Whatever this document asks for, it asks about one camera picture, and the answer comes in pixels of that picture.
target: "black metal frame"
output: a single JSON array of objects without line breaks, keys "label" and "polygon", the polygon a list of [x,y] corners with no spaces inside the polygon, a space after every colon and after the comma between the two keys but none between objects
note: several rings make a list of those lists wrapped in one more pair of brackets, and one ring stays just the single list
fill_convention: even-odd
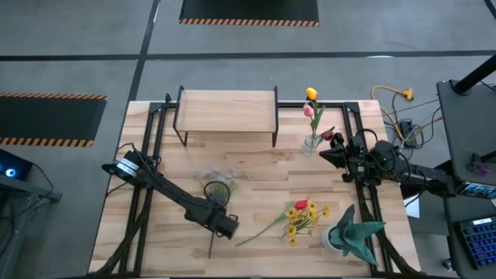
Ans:
[{"label": "black metal frame", "polygon": [[[188,145],[188,131],[184,131],[184,139],[182,138],[181,134],[179,131],[177,131],[177,115],[179,114],[179,109],[181,109],[181,98],[183,95],[184,87],[182,85],[179,85],[179,92],[177,93],[177,102],[176,102],[176,112],[174,113],[174,122],[172,124],[172,128],[177,134],[177,137],[181,141],[184,147]],[[279,133],[279,111],[277,109],[278,107],[278,99],[277,99],[277,86],[274,86],[274,104],[275,104],[275,126],[276,130],[272,133],[272,147],[276,146],[277,142],[277,134]]]},{"label": "black metal frame", "polygon": [[[153,124],[153,116],[155,113],[160,112],[160,120],[159,120],[159,125],[157,127],[157,138],[155,141],[155,145],[153,148],[153,155],[158,156],[160,152],[160,143],[162,136],[164,134],[164,123],[165,123],[165,114],[167,109],[177,109],[180,105],[179,99],[178,102],[171,103],[170,96],[166,96],[166,102],[165,103],[156,103],[153,102],[150,104],[150,110],[148,114],[148,119],[146,121],[146,129],[145,129],[145,135],[143,137],[143,148],[142,152],[146,152],[148,150],[148,145],[150,141],[150,135],[151,135],[151,127]],[[304,102],[278,102],[277,103],[277,108],[278,109],[299,109],[302,108]],[[331,109],[341,109],[341,112],[343,113],[343,119],[344,119],[344,128],[346,131],[346,138],[348,141],[350,141],[350,137],[353,135],[353,130],[351,128],[351,121],[350,121],[350,113],[353,113],[353,116],[356,121],[356,130],[361,130],[363,129],[362,125],[362,119],[361,119],[361,114],[360,114],[360,108],[357,102],[320,102],[320,105],[324,105],[326,108],[331,108]],[[358,204],[360,208],[360,215],[362,217],[363,221],[382,221],[382,214],[381,214],[381,207],[379,205],[379,199],[377,196],[377,189],[372,186],[364,186],[359,182],[355,183],[356,187],[356,197],[358,199]],[[365,187],[368,187],[369,192],[370,192],[370,203],[372,204],[372,209],[373,209],[373,214],[372,216],[369,212],[369,209],[367,207],[367,199],[365,198],[365,194],[363,189]],[[141,272],[141,265],[143,263],[143,254],[144,254],[144,245],[146,243],[146,229],[148,226],[148,219],[151,211],[151,202],[152,202],[152,194],[153,190],[148,189],[146,192],[145,196],[145,202],[143,204],[143,209],[141,213],[136,217],[137,213],[137,204],[140,199],[140,188],[135,188],[133,192],[133,198],[131,201],[131,207],[129,209],[129,220],[128,220],[128,226],[126,228],[126,236],[124,240],[119,244],[117,250],[114,252],[114,254],[108,259],[107,263],[105,266],[97,271],[96,273],[93,274],[88,274],[85,278],[135,278],[135,277],[140,277],[140,272]],[[129,246],[134,238],[134,236],[137,234],[138,230],[140,230],[139,233],[139,240],[138,240],[138,249],[136,249],[136,260],[134,264],[133,271],[127,271],[127,259],[129,256]],[[385,231],[381,231],[382,237],[385,236]],[[365,239],[365,244],[366,246],[370,249],[371,253],[375,256],[374,252],[374,244],[371,239],[371,237],[367,237]],[[382,277],[382,278],[443,278],[443,277],[432,277],[432,276],[427,276],[424,274],[398,274],[393,271],[392,265],[391,265],[391,257],[388,255],[386,252],[386,249],[379,243],[381,246],[381,252],[382,252],[382,257],[384,261],[384,269],[385,271],[378,271],[377,267],[374,266],[373,264],[369,264],[370,268],[370,275],[371,277]],[[116,266],[117,262],[120,261],[120,266],[117,274],[112,274],[112,271],[114,267]]]}]

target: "gray floor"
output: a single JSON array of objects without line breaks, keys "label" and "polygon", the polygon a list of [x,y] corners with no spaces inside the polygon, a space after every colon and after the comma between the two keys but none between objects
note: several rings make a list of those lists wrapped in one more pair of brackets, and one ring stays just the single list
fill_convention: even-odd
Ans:
[{"label": "gray floor", "polygon": [[[0,0],[1,55],[138,54],[152,0]],[[494,50],[496,20],[483,0],[321,0],[320,28],[181,26],[180,0],[162,0],[149,53],[285,51]],[[414,88],[415,100],[436,99],[436,82],[461,78],[487,57],[332,58],[147,61],[138,100],[173,98],[186,88],[264,89],[300,99],[317,88],[323,98],[368,99],[374,85]],[[64,193],[59,205],[38,213],[22,249],[15,278],[82,275],[88,268],[108,183],[100,165],[112,160],[136,68],[135,61],[0,62],[0,91],[104,94],[108,104],[95,145],[2,146],[37,162]],[[496,83],[496,75],[486,80]],[[379,91],[391,109],[392,93]],[[422,121],[434,102],[399,114]],[[449,159],[442,122],[412,163],[429,167]],[[422,270],[445,274],[447,248],[438,236],[417,235]]]}]

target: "glass vase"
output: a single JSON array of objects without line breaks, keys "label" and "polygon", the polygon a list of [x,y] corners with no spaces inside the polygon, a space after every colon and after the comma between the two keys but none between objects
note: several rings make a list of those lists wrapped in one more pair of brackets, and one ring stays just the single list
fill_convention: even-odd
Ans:
[{"label": "glass vase", "polygon": [[317,146],[319,146],[321,142],[322,136],[317,135],[314,137],[312,135],[309,135],[305,137],[305,141],[303,142],[301,151],[303,151],[304,155],[312,155],[317,150]]}]

